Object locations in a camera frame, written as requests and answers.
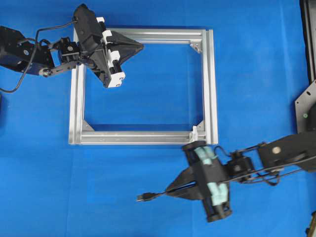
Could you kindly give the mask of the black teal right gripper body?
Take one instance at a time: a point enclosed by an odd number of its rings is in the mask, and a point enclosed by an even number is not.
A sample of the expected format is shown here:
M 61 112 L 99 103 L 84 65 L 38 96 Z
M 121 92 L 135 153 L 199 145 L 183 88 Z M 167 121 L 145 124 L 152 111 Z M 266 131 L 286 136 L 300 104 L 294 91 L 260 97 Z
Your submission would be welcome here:
M 224 182 L 228 174 L 215 152 L 204 141 L 186 144 L 182 151 L 202 196 L 207 222 L 230 216 L 230 185 Z

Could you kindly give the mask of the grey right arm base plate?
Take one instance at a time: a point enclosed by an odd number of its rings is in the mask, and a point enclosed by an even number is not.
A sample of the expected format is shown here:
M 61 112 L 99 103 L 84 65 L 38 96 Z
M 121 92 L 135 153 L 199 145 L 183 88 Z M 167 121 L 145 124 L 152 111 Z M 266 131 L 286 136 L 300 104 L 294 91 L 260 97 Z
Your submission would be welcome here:
M 295 100 L 297 133 L 308 131 L 308 123 L 312 121 L 310 109 L 316 103 L 316 81 L 314 80 Z

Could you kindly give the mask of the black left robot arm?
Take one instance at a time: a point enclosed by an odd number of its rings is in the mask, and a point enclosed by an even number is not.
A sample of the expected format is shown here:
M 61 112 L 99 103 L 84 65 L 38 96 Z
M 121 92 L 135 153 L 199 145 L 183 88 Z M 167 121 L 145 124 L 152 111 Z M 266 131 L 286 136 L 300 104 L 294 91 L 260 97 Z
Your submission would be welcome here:
M 19 31 L 0 28 L 0 65 L 22 73 L 15 92 L 26 74 L 50 77 L 85 65 L 105 88 L 121 86 L 125 73 L 121 65 L 143 50 L 143 44 L 116 31 L 108 30 L 104 20 L 98 21 L 94 11 L 79 5 L 72 21 L 64 25 L 37 30 L 37 33 L 74 26 L 77 41 L 69 37 L 56 42 L 26 38 Z

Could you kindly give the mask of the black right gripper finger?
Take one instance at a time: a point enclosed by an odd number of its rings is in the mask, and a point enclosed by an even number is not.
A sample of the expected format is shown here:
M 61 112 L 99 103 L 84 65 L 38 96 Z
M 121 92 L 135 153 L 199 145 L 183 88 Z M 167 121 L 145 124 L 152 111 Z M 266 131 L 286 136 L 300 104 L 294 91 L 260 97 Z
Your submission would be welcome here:
M 174 198 L 183 198 L 188 200 L 202 200 L 203 196 L 197 184 L 188 184 L 167 191 L 167 195 Z
M 183 170 L 175 180 L 165 189 L 166 191 L 178 191 L 195 187 L 196 181 L 191 167 Z

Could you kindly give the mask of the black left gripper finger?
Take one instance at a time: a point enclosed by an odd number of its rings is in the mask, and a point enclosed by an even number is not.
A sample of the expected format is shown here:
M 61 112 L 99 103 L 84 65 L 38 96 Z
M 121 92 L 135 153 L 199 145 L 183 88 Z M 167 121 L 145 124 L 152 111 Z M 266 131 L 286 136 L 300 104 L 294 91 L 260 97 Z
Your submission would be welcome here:
M 108 48 L 114 49 L 143 49 L 143 44 L 132 40 L 116 31 L 111 31 L 111 36 L 106 36 Z
M 121 64 L 123 64 L 129 58 L 135 56 L 141 50 L 143 50 L 142 47 L 127 47 L 127 48 L 114 47 L 114 51 L 117 51 L 119 53 L 118 59 L 114 60 L 114 66 L 115 67 L 120 67 Z

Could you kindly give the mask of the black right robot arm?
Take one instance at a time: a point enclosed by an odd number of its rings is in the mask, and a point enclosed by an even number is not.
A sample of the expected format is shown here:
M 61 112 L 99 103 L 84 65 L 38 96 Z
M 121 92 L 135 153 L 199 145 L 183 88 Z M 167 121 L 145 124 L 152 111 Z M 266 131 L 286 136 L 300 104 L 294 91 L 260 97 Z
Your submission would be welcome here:
M 279 169 L 296 165 L 307 172 L 316 170 L 316 133 L 314 131 L 289 135 L 270 143 L 254 146 L 266 175 L 280 178 Z M 166 188 L 171 197 L 201 200 L 207 221 L 225 219 L 231 215 L 230 183 L 248 183 L 254 169 L 246 150 L 230 154 L 231 160 L 222 164 L 205 141 L 194 141 L 182 147 L 189 167 Z

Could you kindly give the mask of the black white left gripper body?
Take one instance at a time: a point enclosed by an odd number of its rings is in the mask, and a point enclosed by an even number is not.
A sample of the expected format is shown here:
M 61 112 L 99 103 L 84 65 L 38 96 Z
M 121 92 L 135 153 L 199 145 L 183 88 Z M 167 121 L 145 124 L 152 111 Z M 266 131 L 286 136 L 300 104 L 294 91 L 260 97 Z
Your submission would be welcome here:
M 90 68 L 105 88 L 121 86 L 125 73 L 120 68 L 109 67 L 106 41 L 95 13 L 81 4 L 75 9 L 73 19 L 81 50 L 80 61 Z

